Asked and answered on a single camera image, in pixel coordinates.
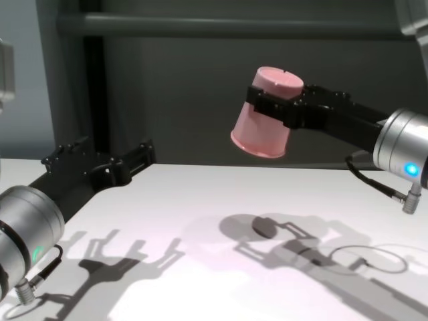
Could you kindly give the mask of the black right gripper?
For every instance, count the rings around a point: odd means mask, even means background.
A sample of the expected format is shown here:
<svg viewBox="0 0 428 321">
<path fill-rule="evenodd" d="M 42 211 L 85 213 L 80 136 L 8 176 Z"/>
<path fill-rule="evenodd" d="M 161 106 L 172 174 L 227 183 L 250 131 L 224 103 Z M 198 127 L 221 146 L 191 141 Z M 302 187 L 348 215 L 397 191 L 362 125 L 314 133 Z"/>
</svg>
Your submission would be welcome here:
<svg viewBox="0 0 428 321">
<path fill-rule="evenodd" d="M 323 132 L 365 151 L 373 151 L 384 112 L 354 102 L 346 92 L 330 91 L 305 84 L 297 98 L 281 98 L 256 86 L 248 86 L 245 101 L 264 116 L 279 120 L 285 127 Z"/>
</svg>

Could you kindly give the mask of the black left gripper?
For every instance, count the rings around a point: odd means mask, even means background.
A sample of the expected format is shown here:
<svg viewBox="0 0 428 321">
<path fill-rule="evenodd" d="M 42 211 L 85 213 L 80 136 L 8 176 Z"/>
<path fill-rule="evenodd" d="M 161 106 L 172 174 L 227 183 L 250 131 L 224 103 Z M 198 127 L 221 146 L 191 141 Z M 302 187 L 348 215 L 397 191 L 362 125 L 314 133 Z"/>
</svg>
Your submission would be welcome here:
<svg viewBox="0 0 428 321">
<path fill-rule="evenodd" d="M 96 194 L 129 184 L 131 177 L 156 163 L 151 139 L 119 158 L 90 153 L 89 149 L 87 136 L 57 145 L 41 160 L 46 173 L 29 185 L 57 205 L 64 221 L 69 221 Z"/>
</svg>

